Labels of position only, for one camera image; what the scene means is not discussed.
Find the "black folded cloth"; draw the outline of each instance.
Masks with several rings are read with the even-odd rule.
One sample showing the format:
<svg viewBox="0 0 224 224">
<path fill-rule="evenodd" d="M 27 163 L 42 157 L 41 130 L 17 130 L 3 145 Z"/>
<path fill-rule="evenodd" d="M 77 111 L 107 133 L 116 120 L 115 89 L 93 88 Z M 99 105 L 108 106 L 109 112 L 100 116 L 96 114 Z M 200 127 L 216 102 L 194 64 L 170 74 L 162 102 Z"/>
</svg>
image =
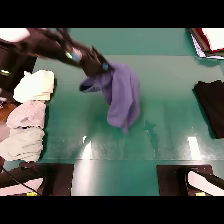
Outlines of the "black folded cloth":
<svg viewBox="0 0 224 224">
<path fill-rule="evenodd" d="M 217 139 L 224 138 L 224 83 L 199 81 L 194 91 L 203 106 L 211 128 Z"/>
</svg>

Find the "purple towel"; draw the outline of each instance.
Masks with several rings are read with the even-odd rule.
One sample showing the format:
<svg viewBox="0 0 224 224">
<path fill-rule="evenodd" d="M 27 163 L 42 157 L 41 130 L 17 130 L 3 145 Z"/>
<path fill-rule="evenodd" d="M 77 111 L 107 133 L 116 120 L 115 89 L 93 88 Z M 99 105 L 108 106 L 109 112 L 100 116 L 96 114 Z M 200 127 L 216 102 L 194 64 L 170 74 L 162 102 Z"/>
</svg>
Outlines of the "purple towel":
<svg viewBox="0 0 224 224">
<path fill-rule="evenodd" d="M 113 71 L 102 76 L 87 78 L 80 85 L 81 92 L 102 91 L 106 102 L 110 105 L 107 121 L 124 131 L 137 120 L 140 115 L 140 83 L 138 75 L 129 65 L 110 63 Z"/>
</svg>

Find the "wire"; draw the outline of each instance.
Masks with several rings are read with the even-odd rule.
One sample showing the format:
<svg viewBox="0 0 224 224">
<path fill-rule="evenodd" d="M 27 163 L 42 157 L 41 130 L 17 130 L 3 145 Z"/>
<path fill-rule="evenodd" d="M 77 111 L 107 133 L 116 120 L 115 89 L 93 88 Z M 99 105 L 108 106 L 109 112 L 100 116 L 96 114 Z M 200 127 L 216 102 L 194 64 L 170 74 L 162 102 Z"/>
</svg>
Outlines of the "wire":
<svg viewBox="0 0 224 224">
<path fill-rule="evenodd" d="M 26 187 L 26 188 L 28 188 L 28 189 L 30 189 L 31 191 L 33 191 L 33 192 L 35 192 L 35 193 L 37 193 L 39 196 L 42 196 L 42 194 L 40 194 L 40 193 L 38 193 L 36 190 L 34 190 L 33 188 L 31 188 L 31 187 L 29 187 L 29 186 L 27 186 L 26 184 L 23 184 L 23 183 L 21 183 L 21 182 L 19 182 L 18 180 L 16 180 L 15 179 L 15 177 L 10 173 L 10 172 L 8 172 L 3 166 L 2 166 L 2 170 L 4 171 L 4 172 L 6 172 L 17 184 L 22 184 L 24 187 Z"/>
</svg>

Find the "stack of folded cloth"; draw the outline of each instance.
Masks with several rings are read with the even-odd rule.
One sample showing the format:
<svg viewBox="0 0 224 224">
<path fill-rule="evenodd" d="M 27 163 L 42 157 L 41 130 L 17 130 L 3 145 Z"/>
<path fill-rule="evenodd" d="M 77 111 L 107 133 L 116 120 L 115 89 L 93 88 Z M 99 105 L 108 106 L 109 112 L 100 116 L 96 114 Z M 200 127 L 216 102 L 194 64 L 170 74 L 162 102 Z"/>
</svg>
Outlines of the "stack of folded cloth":
<svg viewBox="0 0 224 224">
<path fill-rule="evenodd" d="M 14 90 L 14 99 L 20 103 L 8 116 L 8 138 L 0 143 L 0 156 L 7 161 L 36 162 L 43 149 L 45 101 L 54 89 L 54 73 L 40 70 L 25 76 Z"/>
<path fill-rule="evenodd" d="M 224 59 L 224 28 L 190 28 L 199 57 Z"/>
</svg>

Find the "table surface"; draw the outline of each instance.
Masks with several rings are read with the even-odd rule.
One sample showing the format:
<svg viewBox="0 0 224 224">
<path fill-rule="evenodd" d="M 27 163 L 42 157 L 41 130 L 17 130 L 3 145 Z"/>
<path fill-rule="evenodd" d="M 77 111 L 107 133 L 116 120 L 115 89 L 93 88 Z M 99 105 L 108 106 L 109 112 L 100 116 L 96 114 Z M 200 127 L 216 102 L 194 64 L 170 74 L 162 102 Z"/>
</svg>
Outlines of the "table surface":
<svg viewBox="0 0 224 224">
<path fill-rule="evenodd" d="M 223 61 L 197 57 L 184 28 L 73 28 L 71 34 L 109 61 L 128 63 L 142 91 L 141 117 L 125 134 L 107 123 L 101 93 L 79 92 L 82 70 L 37 60 L 34 71 L 52 70 L 57 79 L 40 162 L 75 164 L 72 195 L 158 195 L 157 164 L 211 164 L 224 178 L 224 139 L 214 139 L 192 92 L 198 81 L 224 80 Z"/>
</svg>

